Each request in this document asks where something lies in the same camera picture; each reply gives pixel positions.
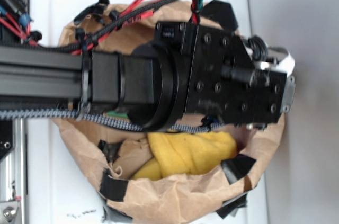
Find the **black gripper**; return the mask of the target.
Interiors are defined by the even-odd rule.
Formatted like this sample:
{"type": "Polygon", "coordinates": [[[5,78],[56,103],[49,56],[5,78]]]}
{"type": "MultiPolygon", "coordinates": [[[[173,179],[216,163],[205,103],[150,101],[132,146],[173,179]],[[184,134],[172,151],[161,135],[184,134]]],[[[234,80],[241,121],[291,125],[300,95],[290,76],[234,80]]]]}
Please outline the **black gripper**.
{"type": "Polygon", "coordinates": [[[154,38],[186,74],[185,113],[265,128],[290,111],[295,60],[285,48],[184,22],[157,23],[154,38]]]}

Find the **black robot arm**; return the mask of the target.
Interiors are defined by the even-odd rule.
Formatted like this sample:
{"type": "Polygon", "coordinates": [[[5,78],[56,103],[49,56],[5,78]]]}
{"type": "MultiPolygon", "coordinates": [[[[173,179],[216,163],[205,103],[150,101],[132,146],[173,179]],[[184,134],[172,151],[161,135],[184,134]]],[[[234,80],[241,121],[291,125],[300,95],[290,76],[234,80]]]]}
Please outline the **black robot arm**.
{"type": "Polygon", "coordinates": [[[199,133],[264,129],[290,111],[292,69],[260,57],[264,42],[159,22],[132,54],[1,46],[1,119],[74,118],[115,129],[199,133]]]}

